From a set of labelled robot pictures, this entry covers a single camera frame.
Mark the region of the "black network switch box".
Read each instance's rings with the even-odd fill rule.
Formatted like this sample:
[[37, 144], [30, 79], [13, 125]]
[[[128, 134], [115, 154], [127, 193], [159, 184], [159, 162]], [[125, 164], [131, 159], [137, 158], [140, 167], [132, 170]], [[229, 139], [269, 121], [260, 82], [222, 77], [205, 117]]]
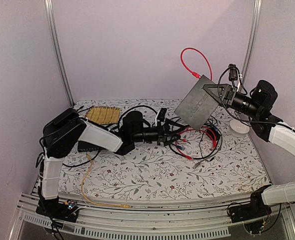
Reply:
[[202, 75], [174, 111], [178, 117], [196, 131], [202, 128], [219, 106], [218, 102], [203, 89], [204, 85], [212, 83], [209, 78]]

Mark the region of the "black ethernet cable teal boot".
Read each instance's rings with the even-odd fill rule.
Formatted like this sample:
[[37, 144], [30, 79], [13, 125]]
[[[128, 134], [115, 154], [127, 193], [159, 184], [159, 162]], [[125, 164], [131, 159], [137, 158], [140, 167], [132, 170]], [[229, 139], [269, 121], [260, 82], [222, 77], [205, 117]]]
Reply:
[[209, 128], [216, 128], [206, 124], [200, 130], [194, 130], [188, 126], [185, 130], [179, 131], [180, 139], [169, 145], [169, 149], [176, 155], [187, 160], [211, 162], [219, 150], [219, 141], [209, 133]]

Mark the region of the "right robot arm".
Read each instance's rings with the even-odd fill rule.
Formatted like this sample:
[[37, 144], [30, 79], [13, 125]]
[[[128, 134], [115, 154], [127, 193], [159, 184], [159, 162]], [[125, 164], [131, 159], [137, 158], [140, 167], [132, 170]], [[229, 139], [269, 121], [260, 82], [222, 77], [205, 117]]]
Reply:
[[[219, 106], [248, 116], [248, 123], [259, 138], [295, 156], [295, 129], [271, 114], [278, 93], [269, 82], [260, 80], [249, 96], [229, 84], [205, 84], [203, 89]], [[230, 215], [245, 212], [250, 218], [257, 218], [269, 214], [270, 206], [285, 203], [295, 203], [295, 181], [259, 188], [250, 195], [248, 204], [233, 206]]]

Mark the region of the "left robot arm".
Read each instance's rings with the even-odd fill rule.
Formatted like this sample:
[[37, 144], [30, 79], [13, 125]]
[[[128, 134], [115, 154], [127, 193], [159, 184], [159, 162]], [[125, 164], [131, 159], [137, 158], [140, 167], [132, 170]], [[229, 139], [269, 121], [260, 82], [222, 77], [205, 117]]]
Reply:
[[137, 107], [125, 111], [117, 122], [117, 130], [80, 116], [69, 108], [50, 121], [43, 128], [39, 144], [43, 149], [41, 163], [41, 196], [45, 199], [42, 208], [51, 217], [62, 213], [62, 206], [56, 202], [59, 196], [60, 172], [65, 158], [79, 142], [94, 145], [120, 156], [135, 149], [136, 143], [156, 143], [169, 146], [179, 140], [180, 133], [187, 126], [166, 118], [167, 109], [155, 113], [154, 124], [144, 119]]

